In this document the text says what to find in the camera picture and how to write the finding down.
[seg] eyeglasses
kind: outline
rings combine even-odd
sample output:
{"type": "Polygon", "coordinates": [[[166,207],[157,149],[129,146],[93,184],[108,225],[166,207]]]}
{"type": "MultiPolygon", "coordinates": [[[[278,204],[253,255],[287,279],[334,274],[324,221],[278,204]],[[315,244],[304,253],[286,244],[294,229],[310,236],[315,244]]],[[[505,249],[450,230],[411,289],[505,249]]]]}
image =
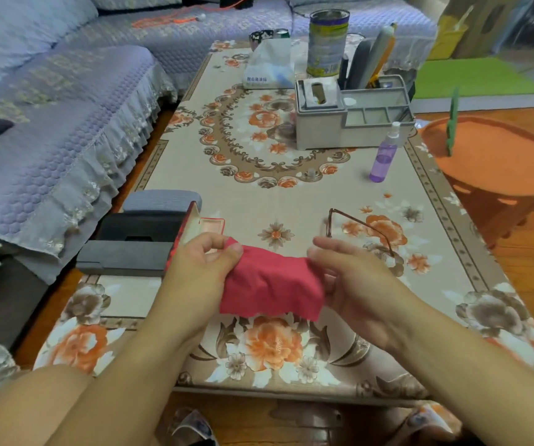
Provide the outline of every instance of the eyeglasses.
{"type": "Polygon", "coordinates": [[[374,230],[375,232],[379,233],[384,238],[384,240],[386,241],[386,245],[389,248],[390,256],[395,258],[395,252],[393,252],[393,248],[390,247],[389,238],[387,238],[384,233],[382,233],[380,230],[375,229],[372,225],[368,225],[364,221],[360,221],[360,219],[356,219],[355,217],[350,216],[349,214],[346,214],[343,211],[336,210],[335,208],[331,208],[329,210],[329,219],[327,220],[327,238],[332,238],[333,237],[333,235],[331,234],[331,227],[332,227],[332,224],[333,224],[333,222],[332,222],[333,221],[333,213],[337,213],[337,214],[340,214],[342,216],[345,216],[348,219],[351,219],[352,221],[357,222],[358,224],[364,225],[365,227],[367,227],[367,228],[369,228],[371,230],[374,230]]]}

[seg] gray storage organizer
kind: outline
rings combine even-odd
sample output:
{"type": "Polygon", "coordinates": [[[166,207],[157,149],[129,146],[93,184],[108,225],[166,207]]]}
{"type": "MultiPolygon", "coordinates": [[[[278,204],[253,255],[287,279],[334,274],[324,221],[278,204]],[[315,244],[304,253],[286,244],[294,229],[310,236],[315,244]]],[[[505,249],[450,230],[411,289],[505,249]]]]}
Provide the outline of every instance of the gray storage organizer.
{"type": "Polygon", "coordinates": [[[341,91],[335,78],[297,81],[298,149],[378,147],[393,122],[401,123],[399,144],[405,144],[415,125],[405,82],[399,75],[385,75],[380,85],[341,91]],[[316,89],[319,97],[313,94],[316,89]]]}

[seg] white tile floor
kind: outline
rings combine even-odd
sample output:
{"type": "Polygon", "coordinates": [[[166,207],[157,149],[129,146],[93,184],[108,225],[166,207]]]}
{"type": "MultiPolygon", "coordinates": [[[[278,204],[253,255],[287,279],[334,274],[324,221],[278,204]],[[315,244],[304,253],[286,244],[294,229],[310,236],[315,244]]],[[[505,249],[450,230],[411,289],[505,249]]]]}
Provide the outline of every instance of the white tile floor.
{"type": "MultiPolygon", "coordinates": [[[[514,68],[534,80],[534,49],[507,49],[500,52],[498,58],[511,63],[514,68]]],[[[411,110],[414,113],[444,112],[450,107],[449,98],[428,98],[414,100],[411,110]]],[[[459,101],[459,111],[479,109],[512,109],[534,107],[534,94],[492,97],[463,97],[459,101]]]]}

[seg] bare leg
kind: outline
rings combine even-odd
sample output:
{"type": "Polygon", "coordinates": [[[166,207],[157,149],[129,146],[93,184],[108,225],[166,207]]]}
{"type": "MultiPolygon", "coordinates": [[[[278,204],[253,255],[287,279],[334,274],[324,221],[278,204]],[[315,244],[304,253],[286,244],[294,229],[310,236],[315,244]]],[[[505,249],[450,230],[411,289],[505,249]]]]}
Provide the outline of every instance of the bare leg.
{"type": "Polygon", "coordinates": [[[76,368],[58,365],[5,385],[0,389],[0,446],[44,446],[92,381],[76,368]]]}

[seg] person's right hand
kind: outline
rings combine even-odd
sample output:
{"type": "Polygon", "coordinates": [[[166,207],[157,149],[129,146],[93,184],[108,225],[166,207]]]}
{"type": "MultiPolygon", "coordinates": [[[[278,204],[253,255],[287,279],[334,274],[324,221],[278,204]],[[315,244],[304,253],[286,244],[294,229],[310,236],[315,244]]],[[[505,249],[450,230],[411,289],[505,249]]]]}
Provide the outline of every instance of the person's right hand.
{"type": "Polygon", "coordinates": [[[400,348],[408,320],[425,314],[426,304],[367,250],[331,238],[313,243],[308,258],[324,269],[326,304],[366,341],[400,348]]]}

